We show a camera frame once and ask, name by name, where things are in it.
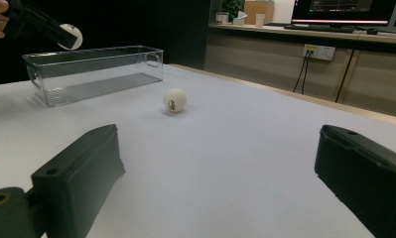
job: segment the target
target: black robotic clamp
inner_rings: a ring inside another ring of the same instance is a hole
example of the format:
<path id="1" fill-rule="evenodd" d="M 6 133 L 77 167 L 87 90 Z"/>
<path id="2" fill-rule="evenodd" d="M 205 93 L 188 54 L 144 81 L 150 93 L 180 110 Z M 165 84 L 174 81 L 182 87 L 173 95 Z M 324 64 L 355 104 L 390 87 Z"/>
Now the black robotic clamp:
<path id="1" fill-rule="evenodd" d="M 396 238 L 396 153 L 324 125 L 315 172 L 375 237 Z"/>
<path id="2" fill-rule="evenodd" d="M 33 188 L 0 189 L 0 238 L 84 238 L 125 174 L 117 127 L 91 130 L 31 175 Z"/>
<path id="3" fill-rule="evenodd" d="M 77 37 L 61 24 L 42 12 L 29 0 L 7 0 L 9 9 L 4 15 L 9 18 L 4 33 L 7 37 L 28 39 L 34 31 L 39 32 L 55 43 L 71 49 Z"/>

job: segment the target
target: brown box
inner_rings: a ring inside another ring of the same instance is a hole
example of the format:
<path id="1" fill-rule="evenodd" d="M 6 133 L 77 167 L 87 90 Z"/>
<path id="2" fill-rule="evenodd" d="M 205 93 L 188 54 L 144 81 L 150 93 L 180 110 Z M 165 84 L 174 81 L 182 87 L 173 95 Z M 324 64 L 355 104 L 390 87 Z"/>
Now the brown box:
<path id="1" fill-rule="evenodd" d="M 274 15 L 275 2 L 267 1 L 245 1 L 244 13 L 248 16 L 244 20 L 244 24 L 255 25 L 256 14 L 265 14 L 265 23 L 272 22 Z"/>

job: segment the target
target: wooden desk edge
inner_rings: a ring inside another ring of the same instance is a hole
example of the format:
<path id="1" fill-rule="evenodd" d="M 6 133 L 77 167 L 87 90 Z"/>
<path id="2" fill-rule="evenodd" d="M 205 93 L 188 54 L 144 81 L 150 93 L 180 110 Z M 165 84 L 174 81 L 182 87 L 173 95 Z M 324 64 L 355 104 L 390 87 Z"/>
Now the wooden desk edge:
<path id="1" fill-rule="evenodd" d="M 354 113 L 354 114 L 357 114 L 357 115 L 366 116 L 366 117 L 374 118 L 374 119 L 377 119 L 377 120 L 386 121 L 386 122 L 390 122 L 390 123 L 396 124 L 396 117 L 395 116 L 390 116 L 390 115 L 387 115 L 387 114 L 382 114 L 382 113 L 369 111 L 369 110 L 365 110 L 365 109 L 361 109 L 361 108 L 357 108 L 357 107 L 352 107 L 352 106 L 348 106 L 348 105 L 343 105 L 343 104 L 339 104 L 339 103 L 336 103 L 336 102 L 326 101 L 326 100 L 318 99 L 318 98 L 315 98 L 315 97 L 302 95 L 302 94 L 299 94 L 299 93 L 286 91 L 286 90 L 282 90 L 282 89 L 278 89 L 278 88 L 274 88 L 274 87 L 270 87 L 270 86 L 254 83 L 254 82 L 245 81 L 245 80 L 242 80 L 242 79 L 237 79 L 237 78 L 233 78 L 233 77 L 229 77 L 229 76 L 220 75 L 220 74 L 217 74 L 217 73 L 212 73 L 212 72 L 208 72 L 208 71 L 204 71 L 204 70 L 200 70 L 200 69 L 196 69 L 196 68 L 192 68 L 192 67 L 179 65 L 179 64 L 170 64 L 170 66 L 175 66 L 175 67 L 178 67 L 178 68 L 182 68 L 182 69 L 189 70 L 189 71 L 192 71 L 192 72 L 201 73 L 201 74 L 212 76 L 212 77 L 217 77 L 217 78 L 220 78 L 220 79 L 235 81 L 235 82 L 241 83 L 243 85 L 256 87 L 256 88 L 259 88 L 259 89 L 262 89 L 262 90 L 266 90 L 266 91 L 276 92 L 276 93 L 279 93 L 279 94 L 282 94 L 282 95 L 286 95 L 286 96 L 290 96 L 290 97 L 293 97 L 293 98 L 297 98 L 297 99 L 300 99 L 300 100 L 316 103 L 316 104 L 319 104 L 321 106 L 326 106 L 326 107 L 330 107 L 330 108 L 333 108 L 333 109 L 337 109 L 337 110 L 341 110 L 341 111 L 345 111 L 345 112 L 350 112 L 350 113 Z"/>

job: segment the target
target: white cup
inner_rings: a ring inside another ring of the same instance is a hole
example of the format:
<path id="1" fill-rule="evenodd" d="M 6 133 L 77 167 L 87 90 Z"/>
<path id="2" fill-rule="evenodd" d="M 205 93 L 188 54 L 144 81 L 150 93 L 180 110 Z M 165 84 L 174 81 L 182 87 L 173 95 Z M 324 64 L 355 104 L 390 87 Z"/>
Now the white cup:
<path id="1" fill-rule="evenodd" d="M 265 14 L 256 14 L 256 27 L 263 27 L 265 24 Z"/>

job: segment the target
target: clear plastic container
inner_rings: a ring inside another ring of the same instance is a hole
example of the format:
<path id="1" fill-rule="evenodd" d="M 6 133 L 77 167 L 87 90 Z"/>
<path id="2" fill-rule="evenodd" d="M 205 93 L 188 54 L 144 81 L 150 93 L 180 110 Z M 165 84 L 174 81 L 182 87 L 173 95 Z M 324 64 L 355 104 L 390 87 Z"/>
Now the clear plastic container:
<path id="1" fill-rule="evenodd" d="M 35 94 L 49 107 L 163 80 L 163 50 L 128 46 L 23 55 Z"/>

